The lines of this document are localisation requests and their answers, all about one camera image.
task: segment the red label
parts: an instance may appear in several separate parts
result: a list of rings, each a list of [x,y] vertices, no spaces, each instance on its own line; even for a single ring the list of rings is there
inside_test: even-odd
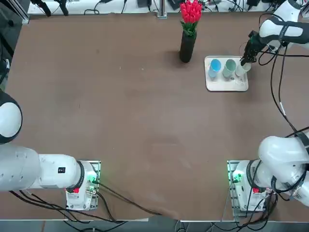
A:
[[[253,193],[258,193],[259,192],[259,189],[258,188],[253,188]]]

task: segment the black sticker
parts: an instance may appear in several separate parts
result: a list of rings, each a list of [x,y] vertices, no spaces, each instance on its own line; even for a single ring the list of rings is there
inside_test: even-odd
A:
[[[58,173],[65,173],[66,172],[66,168],[65,167],[59,167],[58,168]]]

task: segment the flower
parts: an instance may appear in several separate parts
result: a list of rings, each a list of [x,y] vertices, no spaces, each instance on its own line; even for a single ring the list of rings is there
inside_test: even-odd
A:
[[[202,4],[199,4],[197,0],[192,3],[187,0],[180,4],[180,10],[185,23],[195,23],[201,18]]]
[[[196,34],[197,23],[201,18],[202,4],[197,0],[191,2],[187,0],[180,4],[180,11],[183,17],[183,30],[188,36],[194,36]]]

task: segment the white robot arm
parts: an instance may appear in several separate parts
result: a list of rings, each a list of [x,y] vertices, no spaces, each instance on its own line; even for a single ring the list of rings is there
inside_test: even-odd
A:
[[[89,161],[76,161],[63,154],[38,154],[32,149],[10,144],[20,132],[22,112],[18,103],[0,91],[0,191],[24,189],[66,189],[67,207],[71,210],[93,210],[93,197],[99,178],[97,168]]]
[[[309,48],[309,24],[298,22],[300,5],[294,0],[286,0],[265,20],[259,32],[251,31],[241,65],[256,62],[256,56],[266,46],[276,51],[279,46],[298,44]]]
[[[256,62],[257,54],[266,46],[273,51],[289,43],[309,48],[309,24],[297,22],[299,13],[300,5],[286,0],[262,23],[259,32],[250,33],[241,64]],[[308,137],[309,133],[298,133],[292,138],[267,137],[258,150],[260,159],[242,160],[237,165],[233,181],[241,211],[254,210],[265,197],[266,189],[284,192],[287,198],[309,206]],[[250,196],[258,200],[249,202]]]

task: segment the blue cup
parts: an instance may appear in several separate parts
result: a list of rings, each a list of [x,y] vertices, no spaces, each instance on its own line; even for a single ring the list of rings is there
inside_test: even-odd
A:
[[[208,75],[211,79],[215,78],[221,69],[221,62],[218,59],[213,59],[208,70]]]

